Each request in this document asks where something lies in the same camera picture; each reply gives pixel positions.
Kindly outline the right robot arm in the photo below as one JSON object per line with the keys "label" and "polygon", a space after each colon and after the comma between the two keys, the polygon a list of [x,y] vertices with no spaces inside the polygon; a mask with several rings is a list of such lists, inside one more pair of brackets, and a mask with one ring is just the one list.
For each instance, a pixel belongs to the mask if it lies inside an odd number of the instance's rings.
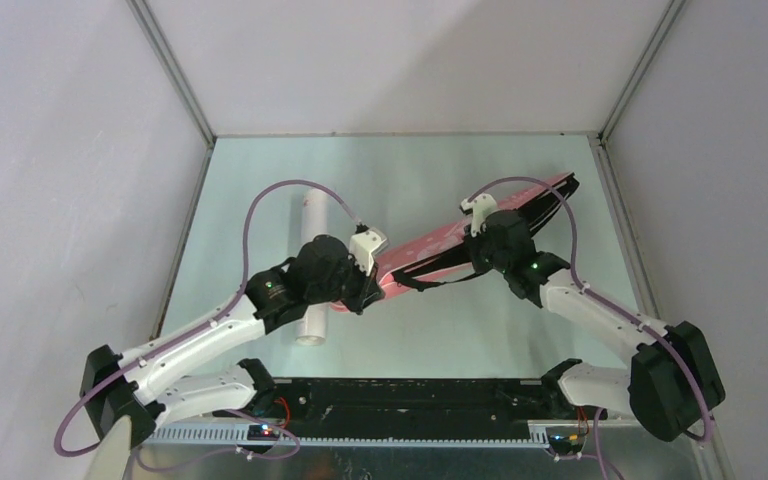
{"label": "right robot arm", "polygon": [[632,312],[590,287],[569,262],[537,250],[525,218],[515,210],[471,222],[463,240],[477,272],[498,272],[514,296],[578,325],[622,363],[597,367],[568,359],[548,371],[541,392],[548,414],[566,418],[580,406],[602,407],[631,416],[666,442],[713,419],[726,390],[698,327]]}

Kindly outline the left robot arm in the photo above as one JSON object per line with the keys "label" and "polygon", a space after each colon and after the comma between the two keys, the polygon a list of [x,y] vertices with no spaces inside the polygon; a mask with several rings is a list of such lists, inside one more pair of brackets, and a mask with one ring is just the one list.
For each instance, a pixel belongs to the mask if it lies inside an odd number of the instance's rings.
{"label": "left robot arm", "polygon": [[368,229],[349,242],[326,234],[299,253],[254,274],[227,305],[173,333],[122,353],[103,345],[86,359],[81,406],[99,438],[129,418],[136,447],[159,428],[220,410],[264,416],[276,403],[262,362],[243,359],[223,372],[196,369],[245,343],[302,319],[309,307],[340,303],[360,314],[381,300],[376,255],[386,237]]}

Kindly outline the white shuttlecock tube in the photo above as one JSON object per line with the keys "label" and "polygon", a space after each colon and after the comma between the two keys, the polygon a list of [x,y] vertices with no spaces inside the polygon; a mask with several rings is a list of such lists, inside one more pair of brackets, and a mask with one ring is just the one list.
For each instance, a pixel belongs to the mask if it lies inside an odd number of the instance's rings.
{"label": "white shuttlecock tube", "polygon": [[[327,203],[329,196],[319,189],[309,189],[301,210],[301,241],[306,244],[316,236],[325,234],[328,227]],[[305,347],[323,345],[327,337],[328,304],[310,306],[296,327],[296,343]]]}

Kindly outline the pink sport racket bag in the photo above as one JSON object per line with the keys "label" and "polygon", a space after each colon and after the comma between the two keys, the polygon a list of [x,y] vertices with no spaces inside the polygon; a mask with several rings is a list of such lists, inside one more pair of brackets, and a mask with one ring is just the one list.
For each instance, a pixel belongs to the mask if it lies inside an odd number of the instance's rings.
{"label": "pink sport racket bag", "polygon": [[[498,203],[499,210],[485,221],[487,226],[502,226],[509,234],[510,269],[495,270],[510,291],[520,299],[542,305],[540,288],[559,271],[569,271],[570,262],[537,248],[534,237],[566,207],[566,201],[579,187],[573,173],[556,175],[547,181],[535,181],[528,189]],[[384,299],[409,291],[423,292],[454,283],[446,277],[463,271],[455,282],[466,282],[485,274],[476,274],[463,238],[469,235],[470,218],[464,218],[391,250],[387,247],[375,257],[378,281]]]}

